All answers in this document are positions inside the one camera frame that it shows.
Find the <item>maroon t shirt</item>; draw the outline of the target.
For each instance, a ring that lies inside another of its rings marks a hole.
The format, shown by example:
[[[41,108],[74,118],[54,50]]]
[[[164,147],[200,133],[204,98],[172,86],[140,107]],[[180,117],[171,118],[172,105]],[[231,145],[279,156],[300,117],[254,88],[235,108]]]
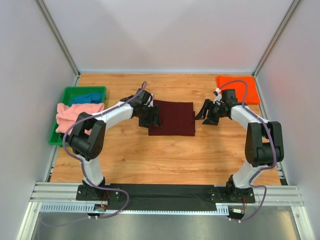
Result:
[[[192,102],[154,100],[153,103],[158,106],[160,127],[152,126],[148,130],[149,136],[195,136]]]

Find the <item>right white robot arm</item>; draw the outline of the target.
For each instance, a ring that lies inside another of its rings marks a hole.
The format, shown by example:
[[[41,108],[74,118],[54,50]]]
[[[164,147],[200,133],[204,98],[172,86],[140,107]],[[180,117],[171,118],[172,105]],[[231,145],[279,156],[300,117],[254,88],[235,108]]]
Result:
[[[284,159],[282,126],[278,121],[258,116],[244,102],[238,101],[235,89],[218,88],[214,95],[214,100],[204,101],[195,119],[202,120],[203,125],[216,126],[221,118],[228,117],[246,130],[246,139],[242,167],[229,177],[225,186],[209,188],[211,201],[254,203],[255,180]]]

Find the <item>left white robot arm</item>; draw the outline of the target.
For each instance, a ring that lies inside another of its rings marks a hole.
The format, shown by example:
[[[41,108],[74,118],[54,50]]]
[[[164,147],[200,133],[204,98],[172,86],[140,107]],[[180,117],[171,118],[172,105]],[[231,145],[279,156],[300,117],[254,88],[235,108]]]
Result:
[[[154,95],[139,88],[135,95],[122,98],[116,105],[98,113],[82,112],[75,126],[67,134],[72,156],[81,164],[82,184],[78,186],[76,200],[106,201],[112,190],[106,185],[98,156],[103,150],[105,133],[111,127],[132,118],[138,118],[142,128],[159,128],[159,106]]]

